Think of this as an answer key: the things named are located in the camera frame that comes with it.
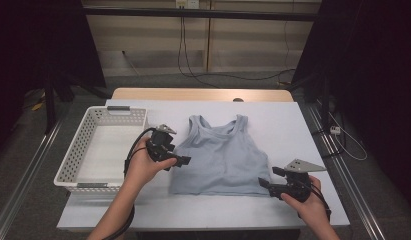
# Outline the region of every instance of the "table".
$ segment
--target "table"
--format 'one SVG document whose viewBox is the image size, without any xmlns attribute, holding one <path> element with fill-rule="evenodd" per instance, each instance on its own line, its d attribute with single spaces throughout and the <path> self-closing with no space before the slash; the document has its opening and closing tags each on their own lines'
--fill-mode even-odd
<svg viewBox="0 0 411 240">
<path fill-rule="evenodd" d="M 243 99 L 245 102 L 233 103 L 235 98 Z M 207 111 L 204 109 L 210 107 L 212 112 L 226 112 L 229 115 L 238 111 L 245 112 L 251 114 L 249 128 L 256 144 L 267 152 L 269 159 L 274 158 L 271 162 L 269 161 L 270 165 L 286 165 L 295 157 L 319 165 L 323 164 L 302 113 L 287 91 L 123 88 L 115 90 L 113 99 L 107 102 L 107 105 L 130 106 L 133 104 L 154 110 L 150 111 L 151 115 L 148 115 L 152 125 L 162 121 L 164 119 L 162 115 L 165 114 L 165 119 L 171 122 L 170 126 L 173 127 L 172 124 L 175 124 L 176 129 L 180 130 L 178 134 L 181 136 L 186 134 L 183 125 L 187 122 L 179 121 L 178 118 L 184 112 L 199 111 L 205 113 Z M 265 113 L 266 117 L 254 116 L 257 111 L 262 113 L 262 116 Z M 217 115 L 213 119 L 217 123 L 227 120 L 226 116 L 223 116 L 224 113 Z M 277 137 L 268 136 L 269 133 L 273 134 L 274 128 L 262 131 L 263 127 L 261 124 L 257 124 L 258 121 L 264 121 L 266 125 L 271 125 L 271 122 L 275 121 L 284 127 L 277 128 Z M 180 139 L 175 138 L 174 144 L 177 145 L 180 141 Z M 332 224 L 348 225 L 349 221 L 328 173 L 319 172 L 313 175 L 325 183 L 323 184 L 323 193 L 333 210 Z M 298 219 L 296 212 L 277 199 L 243 196 L 169 196 L 167 192 L 163 191 L 163 189 L 168 188 L 168 179 L 167 173 L 160 172 L 142 190 L 138 200 L 136 200 L 138 218 L 132 225 L 136 230 L 298 229 L 304 226 L 302 220 Z M 280 178 L 274 177 L 274 180 L 280 181 Z M 112 196 L 103 196 L 100 199 L 92 200 L 89 196 L 72 194 L 58 223 L 58 228 L 92 229 L 112 198 Z"/>
</svg>

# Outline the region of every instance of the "garment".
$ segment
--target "garment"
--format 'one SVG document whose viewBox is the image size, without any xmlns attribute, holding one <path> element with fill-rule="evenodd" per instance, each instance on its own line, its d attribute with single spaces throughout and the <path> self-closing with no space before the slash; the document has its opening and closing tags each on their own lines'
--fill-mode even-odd
<svg viewBox="0 0 411 240">
<path fill-rule="evenodd" d="M 267 154 L 247 132 L 248 117 L 211 127 L 202 116 L 189 118 L 189 135 L 176 149 L 192 157 L 189 165 L 173 168 L 172 194 L 268 196 L 258 177 L 270 179 Z"/>
</svg>

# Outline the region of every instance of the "white basket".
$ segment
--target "white basket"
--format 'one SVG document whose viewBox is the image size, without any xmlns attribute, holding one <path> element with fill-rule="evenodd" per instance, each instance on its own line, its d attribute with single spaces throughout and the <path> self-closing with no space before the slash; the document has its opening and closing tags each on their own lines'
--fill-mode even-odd
<svg viewBox="0 0 411 240">
<path fill-rule="evenodd" d="M 124 181 L 124 160 L 148 127 L 147 110 L 134 107 L 87 109 L 54 179 L 78 193 L 114 193 Z"/>
</svg>

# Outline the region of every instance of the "black curtain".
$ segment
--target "black curtain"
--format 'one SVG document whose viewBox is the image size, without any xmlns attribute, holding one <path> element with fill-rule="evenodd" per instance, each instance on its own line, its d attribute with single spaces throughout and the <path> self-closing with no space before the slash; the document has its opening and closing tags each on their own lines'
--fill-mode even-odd
<svg viewBox="0 0 411 240">
<path fill-rule="evenodd" d="M 337 23 L 345 28 L 330 38 L 324 24 L 335 23 L 314 25 L 296 77 L 326 67 L 338 109 L 411 205 L 411 0 L 348 0 L 343 6 L 323 8 L 346 13 L 344 24 Z M 320 96 L 321 81 L 310 82 L 306 93 Z"/>
<path fill-rule="evenodd" d="M 56 11 L 42 10 L 53 6 Z M 86 16 L 71 14 L 75 0 L 0 1 L 0 145 L 21 114 L 24 94 L 55 79 L 105 87 Z"/>
</svg>

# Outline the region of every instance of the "wall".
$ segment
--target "wall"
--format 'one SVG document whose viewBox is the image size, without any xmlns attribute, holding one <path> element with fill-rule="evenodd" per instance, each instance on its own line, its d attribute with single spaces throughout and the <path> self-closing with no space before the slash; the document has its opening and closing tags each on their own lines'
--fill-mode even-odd
<svg viewBox="0 0 411 240">
<path fill-rule="evenodd" d="M 85 0 L 85 5 L 174 8 L 175 1 Z M 201 9 L 317 13 L 318 0 L 200 1 Z M 181 20 L 163 17 L 88 16 L 98 52 L 126 51 L 140 73 L 178 72 Z M 296 68 L 310 22 L 185 19 L 186 48 L 194 71 L 278 71 Z"/>
</svg>

